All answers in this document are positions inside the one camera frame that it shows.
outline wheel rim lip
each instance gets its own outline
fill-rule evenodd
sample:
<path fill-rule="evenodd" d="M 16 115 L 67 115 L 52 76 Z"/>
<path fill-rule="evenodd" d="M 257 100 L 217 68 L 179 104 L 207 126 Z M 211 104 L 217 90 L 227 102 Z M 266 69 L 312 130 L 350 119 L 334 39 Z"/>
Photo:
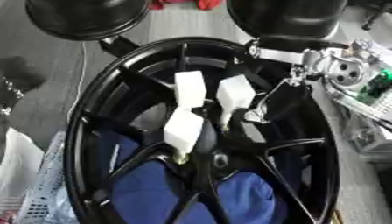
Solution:
<path fill-rule="evenodd" d="M 173 39 L 166 39 L 166 40 L 154 42 L 136 49 L 134 52 L 131 52 L 130 54 L 116 60 L 115 62 L 107 66 L 88 85 L 86 91 L 83 93 L 82 97 L 80 98 L 80 101 L 78 102 L 73 112 L 72 119 L 67 128 L 65 156 L 64 156 L 64 168 L 65 168 L 64 173 L 65 173 L 66 187 L 68 190 L 70 202 L 74 208 L 74 211 L 78 219 L 80 219 L 81 222 L 86 221 L 87 223 L 94 223 L 94 221 L 97 221 L 96 218 L 98 218 L 98 216 L 95 216 L 98 215 L 98 213 L 96 213 L 96 210 L 94 210 L 91 207 L 88 207 L 86 203 L 82 201 L 81 198 L 81 192 L 82 192 L 81 189 L 83 188 L 82 183 L 83 184 L 86 183 L 86 180 L 82 179 L 81 164 L 78 164 L 78 161 L 80 161 L 81 159 L 80 158 L 81 147 L 78 147 L 76 140 L 78 139 L 78 129 L 82 125 L 81 116 L 82 116 L 83 109 L 85 108 L 86 104 L 90 102 L 92 98 L 94 98 L 94 95 L 99 95 L 96 94 L 97 90 L 99 89 L 103 90 L 109 83 L 111 83 L 111 81 L 108 80 L 113 80 L 116 77 L 116 75 L 113 74 L 113 72 L 120 65 L 132 61 L 133 63 L 137 62 L 140 60 L 140 58 L 138 57 L 141 56 L 143 56 L 143 58 L 147 58 L 152 54 L 159 52 L 157 51 L 156 48 L 162 50 L 165 49 L 166 46 L 180 45 L 184 43 L 187 44 L 201 43 L 201 44 L 208 44 L 211 46 L 221 46 L 221 47 L 231 48 L 233 51 L 238 51 L 243 48 L 243 45 L 239 45 L 234 42 L 221 40 L 217 38 L 173 38 Z M 314 106 L 316 107 L 315 109 L 318 110 L 314 114 L 319 114 L 323 118 L 323 121 L 321 121 L 322 122 L 321 125 L 329 129 L 329 126 L 327 125 L 327 121 L 324 118 L 324 116 L 321 114 L 322 112 L 319 109 L 316 102 L 314 100 L 310 100 L 310 102 L 314 104 Z M 329 130 L 327 132 L 329 134 L 328 139 L 333 140 L 331 131 Z M 329 175 L 330 196 L 327 197 L 326 199 L 325 207 L 320 217 L 322 221 L 329 219 L 329 217 L 331 216 L 334 205 L 337 200 L 338 190 L 339 190 L 339 166 L 337 164 L 337 150 L 334 143 L 332 143 L 331 149 L 328 150 L 333 151 L 332 153 L 333 161 L 331 163 L 335 163 L 336 167 L 335 169 L 330 170 L 331 172 L 331 175 Z"/>

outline white plastic basket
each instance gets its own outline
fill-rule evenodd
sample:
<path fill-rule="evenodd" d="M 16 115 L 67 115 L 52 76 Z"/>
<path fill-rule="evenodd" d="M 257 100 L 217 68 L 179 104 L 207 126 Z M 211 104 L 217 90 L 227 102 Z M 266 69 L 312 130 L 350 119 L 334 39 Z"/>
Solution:
<path fill-rule="evenodd" d="M 16 223 L 40 224 L 48 215 L 48 200 L 55 196 L 64 180 L 62 158 L 65 136 L 66 133 L 61 131 L 53 138 L 39 169 L 37 180 L 25 196 Z"/>
<path fill-rule="evenodd" d="M 44 152 L 13 128 L 7 128 L 5 142 L 0 161 L 0 223 L 8 224 L 15 220 L 26 191 L 35 182 Z"/>

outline metal arm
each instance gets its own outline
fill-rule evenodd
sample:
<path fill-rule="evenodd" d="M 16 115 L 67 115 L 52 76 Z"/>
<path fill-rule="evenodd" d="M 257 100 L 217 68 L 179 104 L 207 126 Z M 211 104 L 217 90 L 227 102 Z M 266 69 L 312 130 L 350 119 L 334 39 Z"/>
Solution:
<path fill-rule="evenodd" d="M 322 80 L 325 91 L 339 104 L 355 113 L 392 127 L 392 52 L 374 42 L 356 40 L 347 48 L 305 49 L 302 53 L 282 52 L 259 47 L 257 40 L 248 45 L 254 59 L 278 60 L 292 64 L 285 78 L 261 99 L 256 108 L 245 113 L 248 122 L 274 120 L 280 110 L 298 103 L 292 99 L 306 95 L 300 91 L 305 81 Z"/>
<path fill-rule="evenodd" d="M 103 51 L 110 53 L 117 58 L 121 58 L 139 48 L 139 45 L 133 43 L 123 36 L 105 38 L 100 40 L 99 44 Z"/>

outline red object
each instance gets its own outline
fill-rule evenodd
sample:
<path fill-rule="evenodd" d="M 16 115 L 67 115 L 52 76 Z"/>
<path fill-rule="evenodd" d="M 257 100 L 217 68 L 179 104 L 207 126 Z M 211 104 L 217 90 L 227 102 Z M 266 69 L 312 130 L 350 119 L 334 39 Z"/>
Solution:
<path fill-rule="evenodd" d="M 192 0 L 153 0 L 150 5 L 150 8 L 152 10 L 162 10 L 165 8 L 165 3 L 183 3 L 189 1 Z M 207 11 L 218 6 L 222 0 L 195 0 L 195 1 L 198 2 L 198 6 L 201 10 Z"/>

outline plastic bag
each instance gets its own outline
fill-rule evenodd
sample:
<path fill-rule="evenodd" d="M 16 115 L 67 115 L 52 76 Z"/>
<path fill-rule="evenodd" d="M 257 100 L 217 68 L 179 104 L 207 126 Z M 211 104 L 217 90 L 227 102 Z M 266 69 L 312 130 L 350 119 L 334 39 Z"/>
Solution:
<path fill-rule="evenodd" d="M 365 152 L 376 142 L 385 141 L 380 128 L 371 119 L 355 113 L 350 114 L 343 136 L 354 144 L 359 153 Z"/>
<path fill-rule="evenodd" d="M 44 224 L 78 224 L 74 210 L 69 203 L 67 189 L 63 185 L 56 196 L 49 201 L 49 214 L 45 217 Z"/>

